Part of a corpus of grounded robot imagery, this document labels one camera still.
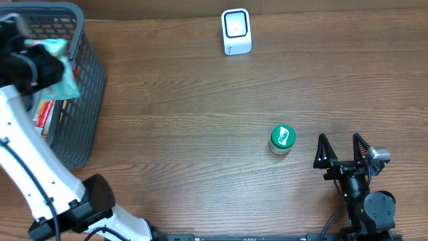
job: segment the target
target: red book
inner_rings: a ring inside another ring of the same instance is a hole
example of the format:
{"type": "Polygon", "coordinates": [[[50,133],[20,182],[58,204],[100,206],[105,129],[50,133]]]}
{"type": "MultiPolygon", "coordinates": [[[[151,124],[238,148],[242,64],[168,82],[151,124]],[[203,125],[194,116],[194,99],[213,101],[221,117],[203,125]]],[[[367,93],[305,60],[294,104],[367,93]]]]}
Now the red book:
{"type": "Polygon", "coordinates": [[[49,116],[49,113],[51,112],[52,105],[54,105],[54,100],[50,100],[48,102],[45,102],[43,106],[41,107],[39,118],[37,118],[37,121],[35,122],[35,125],[37,127],[43,128],[45,126],[47,117],[49,116]]]}

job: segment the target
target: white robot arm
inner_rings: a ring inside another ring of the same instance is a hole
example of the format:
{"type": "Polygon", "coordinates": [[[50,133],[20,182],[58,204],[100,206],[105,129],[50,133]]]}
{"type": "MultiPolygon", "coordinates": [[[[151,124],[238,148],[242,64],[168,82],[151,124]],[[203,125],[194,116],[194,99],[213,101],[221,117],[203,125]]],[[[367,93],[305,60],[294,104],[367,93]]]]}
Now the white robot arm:
{"type": "Polygon", "coordinates": [[[29,230],[31,238],[46,240],[55,231],[60,233],[71,229],[88,233],[99,230],[98,235],[111,241],[152,240],[148,223],[114,203],[113,193],[101,175],[82,183],[62,165],[36,133],[14,85],[0,88],[0,116],[0,164],[27,200],[35,218],[29,230]],[[31,175],[38,181],[48,201],[31,175]],[[50,204],[57,216],[53,216],[50,204]]]}

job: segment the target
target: wood grain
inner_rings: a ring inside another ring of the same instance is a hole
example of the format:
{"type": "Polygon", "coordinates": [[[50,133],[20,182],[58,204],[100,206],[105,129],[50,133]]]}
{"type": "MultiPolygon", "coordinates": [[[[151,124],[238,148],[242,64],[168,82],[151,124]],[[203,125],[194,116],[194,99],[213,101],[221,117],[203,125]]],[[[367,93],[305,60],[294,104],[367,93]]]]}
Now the wood grain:
{"type": "MultiPolygon", "coordinates": [[[[428,234],[428,9],[260,15],[250,54],[226,57],[218,17],[87,23],[108,77],[90,164],[116,201],[164,232],[320,232],[341,205],[312,168],[318,135],[341,159],[352,134],[392,153],[372,190],[397,198],[406,240],[428,234]],[[297,132],[286,157],[276,125],[297,132]]],[[[0,174],[0,239],[31,214],[0,174]]],[[[346,216],[331,227],[347,225],[346,216]]],[[[83,240],[65,234],[63,240],[83,240]]]]}
{"type": "Polygon", "coordinates": [[[250,14],[296,13],[428,7],[426,0],[69,0],[86,19],[165,19],[219,17],[226,9],[246,8],[250,14]]]}

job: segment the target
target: green jar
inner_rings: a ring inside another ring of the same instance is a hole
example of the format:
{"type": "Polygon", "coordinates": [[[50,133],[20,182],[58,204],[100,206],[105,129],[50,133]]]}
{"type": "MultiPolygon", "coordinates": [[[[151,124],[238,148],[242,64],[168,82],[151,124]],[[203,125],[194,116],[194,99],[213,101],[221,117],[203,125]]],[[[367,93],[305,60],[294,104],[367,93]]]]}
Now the green jar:
{"type": "Polygon", "coordinates": [[[273,153],[284,155],[290,151],[294,141],[296,141],[296,133],[293,128],[288,125],[280,125],[272,131],[268,145],[273,153]]]}

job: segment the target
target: white device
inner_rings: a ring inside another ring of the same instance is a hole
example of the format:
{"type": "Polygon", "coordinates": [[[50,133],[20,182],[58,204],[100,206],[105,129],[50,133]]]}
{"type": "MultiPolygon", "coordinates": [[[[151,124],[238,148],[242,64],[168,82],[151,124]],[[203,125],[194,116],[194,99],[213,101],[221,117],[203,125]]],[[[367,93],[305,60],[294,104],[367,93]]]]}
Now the white device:
{"type": "Polygon", "coordinates": [[[251,28],[247,10],[230,9],[221,14],[225,54],[246,54],[251,51],[251,28]]]}

